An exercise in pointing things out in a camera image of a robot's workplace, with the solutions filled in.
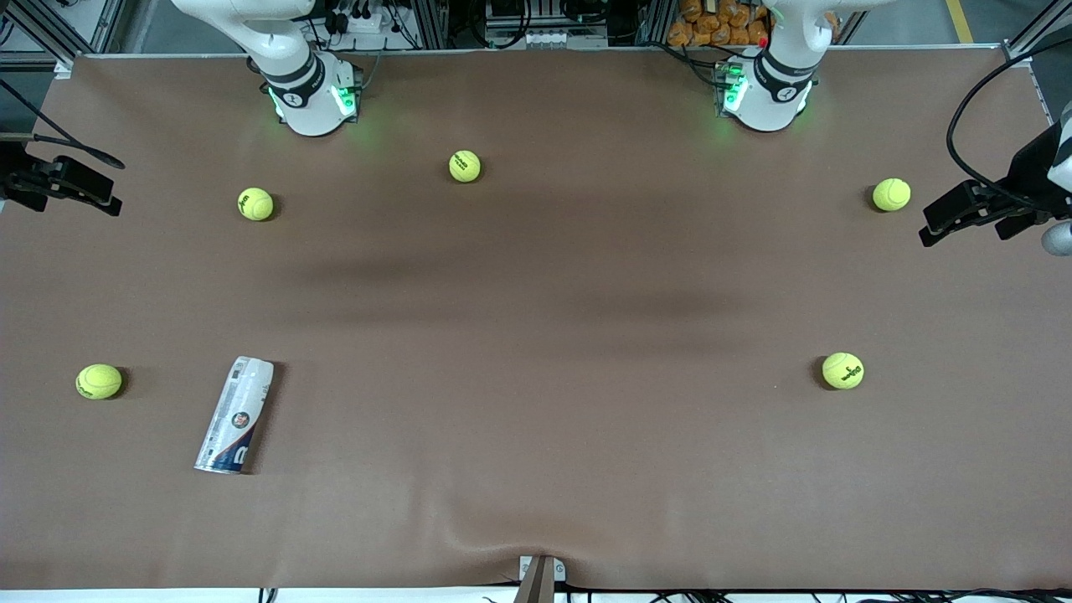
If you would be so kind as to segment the clear tennis ball can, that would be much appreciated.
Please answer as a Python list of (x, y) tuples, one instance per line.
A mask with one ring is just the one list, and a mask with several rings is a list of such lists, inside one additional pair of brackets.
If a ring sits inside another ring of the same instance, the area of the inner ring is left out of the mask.
[(258, 358), (234, 361), (219, 394), (193, 468), (227, 476), (244, 472), (276, 366)]

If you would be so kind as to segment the orange packets pile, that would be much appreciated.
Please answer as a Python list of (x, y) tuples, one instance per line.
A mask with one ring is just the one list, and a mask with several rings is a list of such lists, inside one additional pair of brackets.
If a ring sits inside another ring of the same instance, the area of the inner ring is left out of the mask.
[(761, 0), (678, 0), (666, 44), (673, 47), (766, 46), (777, 16)]

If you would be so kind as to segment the white power strip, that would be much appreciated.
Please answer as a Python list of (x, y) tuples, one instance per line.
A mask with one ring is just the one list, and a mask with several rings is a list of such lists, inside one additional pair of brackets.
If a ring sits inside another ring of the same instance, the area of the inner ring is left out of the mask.
[(383, 0), (322, 0), (324, 24), (331, 35), (392, 34), (401, 31), (393, 8)]

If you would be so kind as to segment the grey electronics box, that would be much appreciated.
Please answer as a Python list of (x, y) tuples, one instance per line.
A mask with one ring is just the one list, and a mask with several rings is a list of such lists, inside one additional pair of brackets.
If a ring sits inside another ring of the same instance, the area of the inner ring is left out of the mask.
[(602, 49), (611, 0), (474, 0), (472, 30), (494, 49)]

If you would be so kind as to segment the brown table mat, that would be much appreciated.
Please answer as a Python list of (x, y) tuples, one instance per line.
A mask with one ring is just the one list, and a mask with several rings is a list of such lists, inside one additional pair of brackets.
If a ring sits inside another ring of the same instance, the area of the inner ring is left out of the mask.
[[(124, 206), (0, 214), (0, 589), (540, 553), (596, 589), (1072, 588), (1072, 258), (915, 236), (1000, 61), (831, 52), (763, 135), (659, 52), (398, 54), (315, 139), (242, 59), (78, 61), (45, 111), (126, 161)], [(196, 470), (239, 356), (276, 366), (244, 472)]]

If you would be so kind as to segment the aluminium frame profile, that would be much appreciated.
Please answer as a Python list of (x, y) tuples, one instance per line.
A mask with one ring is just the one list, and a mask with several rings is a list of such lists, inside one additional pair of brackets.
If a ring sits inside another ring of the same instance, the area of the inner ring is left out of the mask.
[(1041, 13), (1013, 39), (1002, 43), (1007, 60), (1018, 59), (1039, 45), (1042, 39), (1072, 26), (1072, 0), (1049, 0)]
[(107, 52), (131, 0), (0, 0), (0, 64), (63, 64)]

